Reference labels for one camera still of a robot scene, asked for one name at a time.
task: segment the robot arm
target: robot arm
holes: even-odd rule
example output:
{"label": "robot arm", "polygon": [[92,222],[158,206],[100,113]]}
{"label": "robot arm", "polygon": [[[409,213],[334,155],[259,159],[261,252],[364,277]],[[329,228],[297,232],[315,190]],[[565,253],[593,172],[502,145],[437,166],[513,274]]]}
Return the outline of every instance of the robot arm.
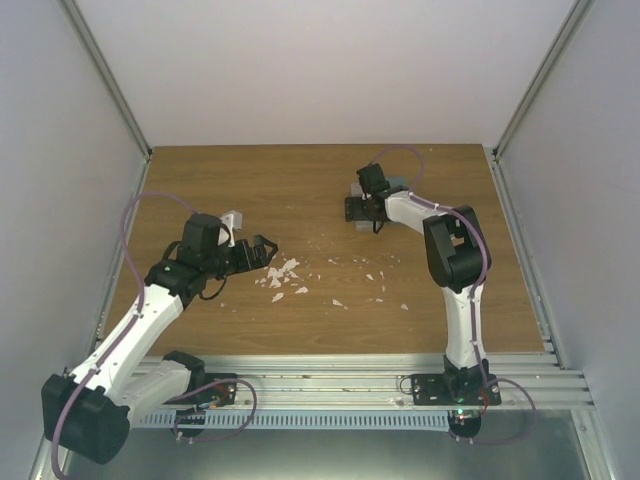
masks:
{"label": "robot arm", "polygon": [[[222,280],[263,268],[278,247],[261,235],[254,245],[237,240],[242,215],[221,218],[196,213],[186,222],[180,241],[173,242],[162,260],[145,278],[144,305],[133,303],[102,344],[68,376],[52,375],[42,388],[45,437],[52,439],[60,413],[78,382],[94,370],[73,404],[61,435],[61,445],[99,464],[110,461],[122,448],[129,430],[163,403],[204,383],[198,359],[173,352],[142,378],[131,375],[158,336],[182,314],[191,301],[203,296],[210,279]],[[137,316],[131,324],[132,317]],[[121,334],[126,335],[119,341]],[[108,353],[98,367],[98,359]]]}
{"label": "robot arm", "polygon": [[[456,217],[464,217],[482,236],[473,209],[460,207],[453,215],[450,210],[417,202],[405,187],[391,187],[378,164],[369,165],[357,173],[362,196],[345,199],[346,220],[373,222],[376,233],[380,231],[380,228],[375,229],[376,223],[395,222],[423,234],[429,272],[444,294],[448,328],[445,371],[442,375],[429,375],[430,378],[426,379],[429,392],[415,395],[414,401],[416,404],[476,405],[480,400],[482,405],[478,391],[483,389],[483,383],[472,330],[475,327],[475,345],[488,374],[480,318],[484,285],[475,289],[473,302],[470,298],[473,285],[482,271],[482,253],[476,239]],[[472,308],[475,309],[474,322]],[[490,404],[500,403],[498,395],[491,395],[489,401]]]}

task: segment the white backdrop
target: white backdrop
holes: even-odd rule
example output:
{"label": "white backdrop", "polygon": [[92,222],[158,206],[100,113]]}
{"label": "white backdrop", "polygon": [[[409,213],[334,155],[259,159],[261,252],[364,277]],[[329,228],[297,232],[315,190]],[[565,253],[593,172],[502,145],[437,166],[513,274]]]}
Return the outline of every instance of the white backdrop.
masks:
{"label": "white backdrop", "polygon": [[87,354],[143,160],[57,2],[1,1],[0,478],[28,477],[42,384]]}
{"label": "white backdrop", "polygon": [[572,0],[79,0],[157,145],[493,145]]}
{"label": "white backdrop", "polygon": [[502,159],[569,366],[640,470],[640,3],[596,1]]}

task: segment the metal grille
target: metal grille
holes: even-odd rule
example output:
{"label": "metal grille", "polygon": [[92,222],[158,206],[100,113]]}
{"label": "metal grille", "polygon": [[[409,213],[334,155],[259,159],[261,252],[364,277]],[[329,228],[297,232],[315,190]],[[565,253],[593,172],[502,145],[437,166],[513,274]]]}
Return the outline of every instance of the metal grille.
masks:
{"label": "metal grille", "polygon": [[[210,410],[204,425],[181,428],[233,429],[247,418],[245,411]],[[158,410],[147,415],[136,428],[171,428],[174,410]],[[446,412],[336,412],[336,411],[258,411],[249,427],[263,430],[433,430],[449,429]]]}

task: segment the gray floor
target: gray floor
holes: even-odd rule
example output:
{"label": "gray floor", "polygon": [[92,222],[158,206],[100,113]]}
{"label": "gray floor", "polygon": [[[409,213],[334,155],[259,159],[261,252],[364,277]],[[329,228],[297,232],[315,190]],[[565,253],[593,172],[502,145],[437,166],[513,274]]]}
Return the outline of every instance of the gray floor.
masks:
{"label": "gray floor", "polygon": [[[490,413],[481,435],[510,436],[525,418],[520,412]],[[549,412],[530,439],[505,447],[460,445],[437,432],[282,430],[176,445],[169,431],[134,430],[108,465],[75,457],[69,472],[96,480],[588,478],[570,415]]]}

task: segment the wooden table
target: wooden table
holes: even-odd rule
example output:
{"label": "wooden table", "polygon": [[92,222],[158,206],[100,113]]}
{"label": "wooden table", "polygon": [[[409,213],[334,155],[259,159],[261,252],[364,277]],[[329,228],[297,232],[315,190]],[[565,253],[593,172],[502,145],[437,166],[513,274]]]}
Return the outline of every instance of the wooden table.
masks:
{"label": "wooden table", "polygon": [[[493,268],[482,304],[485,346],[491,352],[541,351],[511,238],[479,145],[421,145],[427,175],[417,192],[442,204],[471,205],[487,239]],[[202,212],[244,215],[241,238],[260,233],[280,252],[272,263],[300,265],[280,288],[267,271],[229,278],[220,297],[198,299],[159,338],[151,354],[181,349],[198,354],[347,354],[444,352],[444,302],[427,270],[422,237],[403,226],[379,235],[356,233],[344,221],[344,197],[379,145],[157,148],[146,191],[175,193]],[[411,153],[381,159],[387,175],[410,180],[419,170]],[[143,200],[131,250],[146,274],[167,244],[181,237],[184,207]],[[305,287],[307,293],[295,294]],[[210,282],[206,293],[218,288]],[[272,303],[279,292],[284,297]],[[133,276],[120,275],[108,328],[136,295]]]}

